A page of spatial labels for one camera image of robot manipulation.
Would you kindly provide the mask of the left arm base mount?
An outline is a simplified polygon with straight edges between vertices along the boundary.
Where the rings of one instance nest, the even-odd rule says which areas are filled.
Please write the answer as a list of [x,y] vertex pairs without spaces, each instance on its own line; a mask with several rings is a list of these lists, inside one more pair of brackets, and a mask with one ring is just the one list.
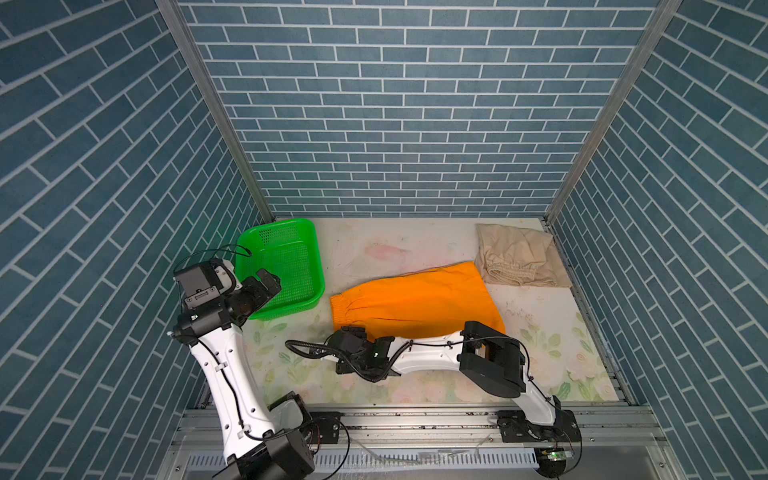
[[339,411],[310,411],[300,431],[310,445],[337,444],[342,430]]

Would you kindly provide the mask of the beige drawstring shorts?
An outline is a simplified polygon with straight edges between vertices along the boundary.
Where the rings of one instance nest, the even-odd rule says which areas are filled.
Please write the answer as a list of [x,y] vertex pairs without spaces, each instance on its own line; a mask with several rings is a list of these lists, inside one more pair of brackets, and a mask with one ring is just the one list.
[[570,277],[554,237],[546,232],[498,224],[477,224],[475,265],[485,283],[570,288]]

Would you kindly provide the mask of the aluminium corner post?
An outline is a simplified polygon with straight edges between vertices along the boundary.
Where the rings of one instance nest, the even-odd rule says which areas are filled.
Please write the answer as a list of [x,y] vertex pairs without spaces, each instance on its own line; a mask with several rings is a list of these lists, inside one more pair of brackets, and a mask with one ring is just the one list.
[[610,91],[604,107],[597,115],[592,129],[586,135],[581,150],[574,158],[570,170],[565,175],[557,194],[546,210],[544,224],[547,228],[554,226],[564,210],[568,198],[574,192],[580,178],[592,161],[597,148],[605,138],[609,127],[681,3],[681,0],[661,0],[658,2],[637,45],[629,55],[621,74]]
[[179,3],[172,0],[157,0],[156,4],[254,200],[257,211],[267,223],[274,222],[276,217],[258,185],[248,157],[196,45]]

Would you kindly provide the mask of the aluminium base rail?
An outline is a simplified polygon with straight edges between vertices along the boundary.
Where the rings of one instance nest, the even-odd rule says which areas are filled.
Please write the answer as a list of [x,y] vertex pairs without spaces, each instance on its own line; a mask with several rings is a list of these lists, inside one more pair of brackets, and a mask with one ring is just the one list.
[[[632,477],[681,479],[684,474],[668,439],[648,406],[622,402],[567,403],[574,413],[582,440],[560,448],[574,450],[580,461],[570,469],[591,478]],[[353,472],[384,467],[387,453],[416,454],[423,467],[512,467],[513,449],[534,448],[536,442],[503,443],[497,413],[520,410],[511,402],[447,405],[311,405],[308,411],[343,414],[339,442],[321,445],[317,473]],[[184,411],[169,450],[161,464],[161,479],[183,479],[194,472],[215,473],[225,465],[222,435],[214,408]]]

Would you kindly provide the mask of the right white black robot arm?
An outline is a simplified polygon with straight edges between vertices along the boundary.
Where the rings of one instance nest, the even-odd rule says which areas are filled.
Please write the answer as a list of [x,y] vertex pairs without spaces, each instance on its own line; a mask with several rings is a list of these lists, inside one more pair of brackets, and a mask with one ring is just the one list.
[[546,396],[528,373],[528,356],[521,343],[480,322],[468,321],[452,334],[422,339],[367,339],[362,327],[343,327],[326,341],[337,358],[339,374],[355,373],[377,383],[391,375],[455,371],[485,393],[513,400],[531,425],[573,426],[570,411]]

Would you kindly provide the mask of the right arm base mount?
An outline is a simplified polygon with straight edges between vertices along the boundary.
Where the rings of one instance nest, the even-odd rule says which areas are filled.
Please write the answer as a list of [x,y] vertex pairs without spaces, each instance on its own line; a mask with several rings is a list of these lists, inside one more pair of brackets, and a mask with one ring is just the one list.
[[497,426],[503,443],[565,442],[582,440],[574,413],[556,410],[553,425],[537,425],[529,421],[522,410],[502,410],[497,413]]

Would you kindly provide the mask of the left aluminium corner post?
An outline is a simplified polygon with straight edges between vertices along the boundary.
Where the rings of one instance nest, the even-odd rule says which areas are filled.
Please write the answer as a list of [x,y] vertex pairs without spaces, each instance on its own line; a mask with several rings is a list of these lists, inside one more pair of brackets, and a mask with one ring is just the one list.
[[156,4],[254,200],[257,211],[267,223],[274,222],[276,217],[258,185],[248,157],[196,45],[179,3],[172,0],[157,0]]

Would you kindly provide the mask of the green plastic basket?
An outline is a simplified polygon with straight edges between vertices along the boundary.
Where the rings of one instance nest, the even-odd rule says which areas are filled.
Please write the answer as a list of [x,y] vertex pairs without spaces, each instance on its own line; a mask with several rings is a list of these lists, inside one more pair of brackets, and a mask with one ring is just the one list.
[[265,269],[280,279],[282,290],[252,320],[269,321],[311,310],[325,293],[325,279],[314,224],[292,219],[253,227],[237,241],[251,252],[235,261],[239,280]]

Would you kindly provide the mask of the orange shorts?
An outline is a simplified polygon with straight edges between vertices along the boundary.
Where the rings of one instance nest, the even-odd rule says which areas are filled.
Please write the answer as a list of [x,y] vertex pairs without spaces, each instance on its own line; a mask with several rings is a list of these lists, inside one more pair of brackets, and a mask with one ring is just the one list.
[[334,329],[361,327],[370,340],[444,336],[469,321],[506,332],[472,262],[370,281],[331,297],[330,307]]

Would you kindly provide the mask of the right aluminium corner post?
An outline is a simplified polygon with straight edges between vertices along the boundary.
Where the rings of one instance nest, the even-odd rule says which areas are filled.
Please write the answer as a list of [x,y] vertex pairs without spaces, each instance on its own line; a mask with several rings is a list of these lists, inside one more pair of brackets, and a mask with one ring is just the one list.
[[574,192],[580,178],[592,161],[597,148],[605,138],[609,127],[681,3],[681,0],[661,0],[658,2],[637,45],[629,55],[621,74],[610,91],[604,107],[597,115],[592,129],[586,135],[581,150],[574,158],[570,170],[565,175],[557,194],[546,210],[544,224],[547,228],[554,226],[564,210],[568,198]]

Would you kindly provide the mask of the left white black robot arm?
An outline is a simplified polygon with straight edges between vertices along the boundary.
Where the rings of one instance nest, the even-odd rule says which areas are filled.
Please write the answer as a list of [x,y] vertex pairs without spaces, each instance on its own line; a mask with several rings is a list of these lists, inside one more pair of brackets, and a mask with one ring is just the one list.
[[203,370],[223,438],[218,479],[303,479],[315,470],[305,429],[311,416],[293,392],[267,406],[247,365],[242,327],[281,290],[264,269],[243,281],[227,260],[178,270],[180,313],[169,335]]

